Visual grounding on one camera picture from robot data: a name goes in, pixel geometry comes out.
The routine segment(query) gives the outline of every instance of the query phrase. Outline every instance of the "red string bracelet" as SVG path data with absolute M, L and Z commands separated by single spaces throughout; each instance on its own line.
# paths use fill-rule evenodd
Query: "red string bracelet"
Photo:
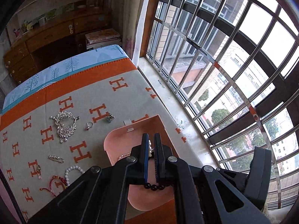
M 53 193 L 53 191 L 52 191 L 52 182 L 53 182 L 53 180 L 55 180 L 55 179 L 58 179 L 58 180 L 60 180 L 60 181 L 63 183 L 63 185 L 62 185 L 63 190 L 65 190 L 65 188 L 67 188 L 67 183 L 66 183 L 66 180 L 65 180 L 64 178 L 53 175 L 53 177 L 51 178 L 50 183 L 49 183 L 49 189 L 47 189 L 47 188 L 40 188 L 39 190 L 47 190 L 47 191 L 49 191 L 54 197 L 56 197 L 56 195 L 55 195 L 55 194 Z

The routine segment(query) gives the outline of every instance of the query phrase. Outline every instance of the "metal screw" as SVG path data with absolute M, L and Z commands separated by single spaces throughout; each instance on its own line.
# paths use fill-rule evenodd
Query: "metal screw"
M 92 173 L 98 173 L 101 170 L 101 168 L 99 166 L 93 166 L 90 168 L 90 170 Z
M 135 162 L 136 161 L 136 157 L 134 157 L 134 156 L 128 156 L 126 159 L 127 159 L 128 162 Z
M 211 172 L 213 172 L 213 170 L 214 169 L 211 166 L 209 166 L 209 165 L 204 166 L 204 171 L 206 171 L 207 173 L 211 173 Z
M 170 162 L 176 162 L 178 159 L 175 157 L 175 156 L 170 156 L 169 158 L 168 158 L 168 161 L 170 161 Z

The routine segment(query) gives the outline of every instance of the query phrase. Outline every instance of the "pearl necklace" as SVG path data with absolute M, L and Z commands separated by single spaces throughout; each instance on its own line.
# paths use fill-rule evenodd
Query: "pearl necklace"
M 152 156 L 152 147 L 151 147 L 151 141 L 149 140 L 149 157 L 151 157 Z M 127 157 L 127 156 L 130 156 L 131 155 L 131 153 L 130 152 L 128 152 L 128 153 L 125 153 L 125 154 L 122 154 L 122 155 L 120 155 L 119 157 L 118 157 L 118 159 L 119 160 L 121 160 L 123 157 Z
M 78 165 L 71 166 L 71 167 L 67 168 L 67 169 L 65 170 L 65 180 L 66 180 L 66 184 L 67 184 L 67 186 L 70 186 L 70 182 L 69 182 L 69 179 L 68 179 L 68 173 L 69 173 L 71 170 L 73 170 L 73 169 L 77 169 L 77 170 L 79 170 L 82 174 L 85 173 L 85 171 L 84 171 L 82 168 L 80 168 Z

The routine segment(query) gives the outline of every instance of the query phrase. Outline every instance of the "black bead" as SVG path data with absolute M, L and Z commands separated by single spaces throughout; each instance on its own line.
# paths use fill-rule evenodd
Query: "black bead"
M 145 189 L 150 189 L 150 188 L 151 188 L 151 184 L 150 184 L 150 183 L 145 183 L 145 184 L 143 185 L 143 187 L 144 187 Z
M 158 189 L 163 190 L 163 189 L 165 189 L 165 186 L 164 185 L 158 185 Z
M 158 189 L 158 187 L 157 187 L 157 185 L 153 184 L 153 185 L 150 187 L 150 189 L 151 189 L 152 191 L 156 191 L 156 190 Z

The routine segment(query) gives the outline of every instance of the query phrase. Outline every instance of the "orange border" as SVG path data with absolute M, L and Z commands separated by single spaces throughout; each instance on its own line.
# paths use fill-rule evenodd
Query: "orange border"
M 137 70 L 129 58 L 98 65 L 55 82 L 30 95 L 1 117 L 0 131 L 34 109 L 79 88 L 95 82 Z

